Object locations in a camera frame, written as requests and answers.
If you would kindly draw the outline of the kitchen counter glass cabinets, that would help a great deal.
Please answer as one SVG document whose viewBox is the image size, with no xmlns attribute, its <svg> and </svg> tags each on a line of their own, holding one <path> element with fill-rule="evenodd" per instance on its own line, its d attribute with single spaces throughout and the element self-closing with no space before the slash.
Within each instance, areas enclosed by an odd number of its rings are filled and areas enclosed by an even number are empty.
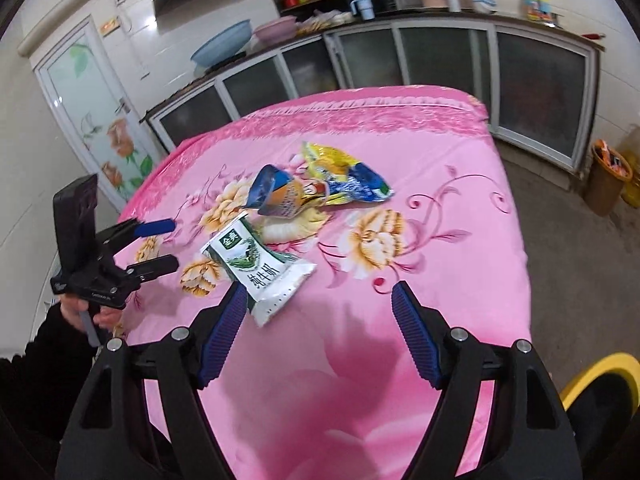
<svg viewBox="0 0 640 480">
<path fill-rule="evenodd" d="M 148 110 L 167 151 L 284 101 L 338 89 L 449 87 L 472 94 L 498 139 L 570 172 L 590 142 L 600 44 L 507 16 L 402 11 L 237 55 Z"/>
</svg>

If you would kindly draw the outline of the green white milk carton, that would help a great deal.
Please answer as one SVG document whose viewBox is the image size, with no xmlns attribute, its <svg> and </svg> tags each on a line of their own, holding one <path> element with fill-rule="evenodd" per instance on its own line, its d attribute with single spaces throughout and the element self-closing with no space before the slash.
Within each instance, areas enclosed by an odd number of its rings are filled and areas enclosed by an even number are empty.
<svg viewBox="0 0 640 480">
<path fill-rule="evenodd" d="M 250 296 L 250 313 L 265 326 L 288 303 L 316 265 L 268 248 L 243 212 L 215 234 L 201 254 L 219 263 Z"/>
</svg>

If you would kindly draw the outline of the pink floral tablecloth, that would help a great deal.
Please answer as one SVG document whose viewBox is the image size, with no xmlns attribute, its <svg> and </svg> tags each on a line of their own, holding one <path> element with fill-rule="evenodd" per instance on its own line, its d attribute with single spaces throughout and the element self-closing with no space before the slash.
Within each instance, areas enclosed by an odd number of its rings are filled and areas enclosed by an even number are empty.
<svg viewBox="0 0 640 480">
<path fill-rule="evenodd" d="M 477 339 L 530 334 L 530 286 L 518 212 L 484 104 L 436 86 L 364 88 L 263 108 L 183 142 L 126 207 L 174 218 L 175 233 L 137 242 L 117 262 L 171 252 L 179 270 L 128 301 L 130 344 L 189 325 L 229 287 L 203 245 L 241 210 L 254 177 L 305 170 L 302 148 L 359 159 L 392 189 L 382 204 L 327 209 L 282 252 L 314 273 L 265 326 L 247 318 L 201 395 L 240 479 L 397 479 L 437 403 L 401 337 L 390 290 Z"/>
</svg>

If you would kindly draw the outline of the blue orange snack wrapper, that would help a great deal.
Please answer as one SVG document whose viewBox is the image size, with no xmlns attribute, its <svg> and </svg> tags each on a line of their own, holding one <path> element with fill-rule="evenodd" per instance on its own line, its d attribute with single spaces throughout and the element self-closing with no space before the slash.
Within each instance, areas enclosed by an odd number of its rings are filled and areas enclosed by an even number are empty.
<svg viewBox="0 0 640 480">
<path fill-rule="evenodd" d="M 266 165 L 253 180 L 244 208 L 264 217 L 292 219 L 309 208 L 323 206 L 328 197 L 326 182 L 294 177 L 276 166 Z"/>
</svg>

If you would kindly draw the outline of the floral glass door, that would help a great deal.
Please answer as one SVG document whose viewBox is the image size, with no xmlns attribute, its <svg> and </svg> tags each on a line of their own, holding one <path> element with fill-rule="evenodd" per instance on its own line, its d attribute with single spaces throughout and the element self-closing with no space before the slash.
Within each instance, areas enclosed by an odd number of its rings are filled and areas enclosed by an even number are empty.
<svg viewBox="0 0 640 480">
<path fill-rule="evenodd" d="M 85 18 L 36 65 L 35 74 L 68 144 L 117 210 L 163 158 Z"/>
</svg>

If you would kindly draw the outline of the blue plastic basin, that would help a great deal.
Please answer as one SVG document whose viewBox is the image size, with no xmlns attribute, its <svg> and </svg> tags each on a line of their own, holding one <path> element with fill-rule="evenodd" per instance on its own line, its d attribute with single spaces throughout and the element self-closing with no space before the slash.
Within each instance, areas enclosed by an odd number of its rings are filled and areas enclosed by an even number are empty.
<svg viewBox="0 0 640 480">
<path fill-rule="evenodd" d="M 237 22 L 202 44 L 190 57 L 197 66 L 209 68 L 238 54 L 253 36 L 250 20 Z"/>
</svg>

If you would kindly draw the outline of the yellow blue snack bag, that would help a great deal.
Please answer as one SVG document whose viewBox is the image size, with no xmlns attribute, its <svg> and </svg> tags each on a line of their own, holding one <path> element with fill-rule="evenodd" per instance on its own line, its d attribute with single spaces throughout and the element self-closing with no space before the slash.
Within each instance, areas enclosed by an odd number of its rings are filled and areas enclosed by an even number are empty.
<svg viewBox="0 0 640 480">
<path fill-rule="evenodd" d="M 326 206 L 383 203 L 394 194 L 377 172 L 338 148 L 304 142 L 302 154 L 306 175 L 328 189 Z"/>
</svg>

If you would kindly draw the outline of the pink plastic basin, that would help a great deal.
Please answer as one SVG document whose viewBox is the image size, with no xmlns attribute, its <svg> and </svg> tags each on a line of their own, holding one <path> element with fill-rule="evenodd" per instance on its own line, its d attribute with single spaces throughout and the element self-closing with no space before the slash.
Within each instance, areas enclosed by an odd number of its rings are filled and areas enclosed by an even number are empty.
<svg viewBox="0 0 640 480">
<path fill-rule="evenodd" d="M 254 30 L 254 36 L 265 46 L 273 46 L 290 40 L 297 34 L 296 17 L 281 16 L 277 20 L 260 25 Z"/>
</svg>

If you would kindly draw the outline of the brown waste bucket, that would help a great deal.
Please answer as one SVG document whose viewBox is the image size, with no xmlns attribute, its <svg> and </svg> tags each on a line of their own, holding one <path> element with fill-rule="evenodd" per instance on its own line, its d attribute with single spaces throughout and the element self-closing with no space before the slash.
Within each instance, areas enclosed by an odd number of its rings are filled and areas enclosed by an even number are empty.
<svg viewBox="0 0 640 480">
<path fill-rule="evenodd" d="M 631 181 L 632 169 L 615 148 L 598 139 L 591 147 L 592 162 L 582 193 L 588 208 L 597 216 L 607 216 L 616 205 L 623 187 Z"/>
</svg>

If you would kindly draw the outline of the blue white tumbler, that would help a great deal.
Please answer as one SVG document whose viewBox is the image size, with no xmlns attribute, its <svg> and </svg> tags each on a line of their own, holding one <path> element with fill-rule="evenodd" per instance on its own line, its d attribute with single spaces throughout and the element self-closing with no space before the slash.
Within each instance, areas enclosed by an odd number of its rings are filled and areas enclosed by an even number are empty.
<svg viewBox="0 0 640 480">
<path fill-rule="evenodd" d="M 363 21 L 375 19 L 372 0 L 352 0 L 350 10 L 355 16 L 359 16 Z"/>
</svg>

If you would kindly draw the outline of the yellow detergent bottles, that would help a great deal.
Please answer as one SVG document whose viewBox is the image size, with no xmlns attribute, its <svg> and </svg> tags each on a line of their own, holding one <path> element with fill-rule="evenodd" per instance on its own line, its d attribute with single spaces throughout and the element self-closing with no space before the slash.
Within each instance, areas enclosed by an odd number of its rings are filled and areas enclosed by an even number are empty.
<svg viewBox="0 0 640 480">
<path fill-rule="evenodd" d="M 521 0 L 521 7 L 529 21 L 552 22 L 551 6 L 548 0 Z"/>
</svg>

